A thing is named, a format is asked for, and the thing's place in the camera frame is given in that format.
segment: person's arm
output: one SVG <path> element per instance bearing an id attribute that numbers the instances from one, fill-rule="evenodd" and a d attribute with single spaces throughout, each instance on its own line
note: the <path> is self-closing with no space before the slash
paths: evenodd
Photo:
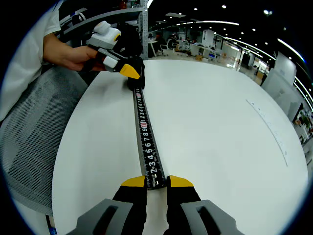
<path id="1" fill-rule="evenodd" d="M 72 48 L 62 43 L 53 33 L 44 37 L 44 60 L 68 68 L 80 71 L 87 60 L 96 58 L 97 51 L 88 47 Z M 104 65 L 96 64 L 92 70 L 104 71 Z"/>

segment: measuring tape blade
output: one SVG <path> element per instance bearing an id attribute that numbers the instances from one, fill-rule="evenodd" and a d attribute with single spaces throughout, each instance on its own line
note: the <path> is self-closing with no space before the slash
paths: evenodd
<path id="1" fill-rule="evenodd" d="M 134 109 L 137 143 L 142 174 L 147 178 L 148 189 L 166 187 L 156 140 L 150 124 L 146 103 L 141 88 L 134 88 Z"/>

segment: ceiling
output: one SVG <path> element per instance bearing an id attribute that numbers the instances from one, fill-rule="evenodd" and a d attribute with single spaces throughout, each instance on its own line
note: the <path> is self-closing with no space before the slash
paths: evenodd
<path id="1" fill-rule="evenodd" d="M 265 15 L 264 10 L 272 11 L 272 14 Z M 169 12 L 182 13 L 186 16 L 170 19 L 169 16 L 166 16 Z M 203 31 L 211 26 L 217 34 L 236 40 L 242 38 L 240 41 L 253 45 L 273 57 L 275 57 L 274 52 L 277 54 L 280 51 L 285 56 L 291 57 L 291 60 L 297 66 L 297 77 L 307 88 L 312 88 L 312 81 L 307 75 L 310 74 L 309 70 L 311 69 L 308 64 L 311 64 L 309 50 L 312 49 L 305 37 L 308 30 L 306 28 L 307 22 L 311 21 L 309 17 L 309 9 L 304 5 L 294 3 L 292 5 L 282 5 L 279 2 L 267 0 L 262 2 L 252 1 L 250 3 L 229 0 L 215 2 L 197 0 L 190 1 L 188 4 L 179 1 L 154 0 L 148 9 L 149 31 L 172 25 L 174 27 L 167 28 L 167 30 L 178 31 L 176 24 L 194 22 L 195 20 L 238 23 L 239 26 L 223 23 L 190 23 L 179 27 L 186 27 L 192 31 Z M 296 49 L 305 58 L 306 62 L 304 63 L 294 52 L 278 42 L 277 38 Z M 265 62 L 269 61 L 270 66 L 274 66 L 273 59 L 270 61 L 270 57 L 261 52 L 260 54 Z"/>

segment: round table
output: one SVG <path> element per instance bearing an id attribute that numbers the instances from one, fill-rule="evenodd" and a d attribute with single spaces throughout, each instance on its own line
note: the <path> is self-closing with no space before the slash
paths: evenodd
<path id="1" fill-rule="evenodd" d="M 145 100 L 167 175 L 194 184 L 246 235 L 276 235 L 303 199 L 308 173 L 287 116 L 246 75 L 206 63 L 145 61 Z M 141 175 L 133 94 L 126 77 L 101 72 L 75 108 L 60 143 L 52 184 L 58 234 L 121 183 Z M 288 151 L 288 166 L 262 107 Z M 163 234 L 166 189 L 148 191 L 143 234 Z"/>

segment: gray mesh chair back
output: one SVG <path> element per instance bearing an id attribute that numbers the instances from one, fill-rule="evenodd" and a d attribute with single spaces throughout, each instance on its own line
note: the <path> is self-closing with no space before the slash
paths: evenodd
<path id="1" fill-rule="evenodd" d="M 12 196 L 52 215 L 52 175 L 58 147 L 87 89 L 75 71 L 51 68 L 32 82 L 0 128 L 0 160 Z"/>

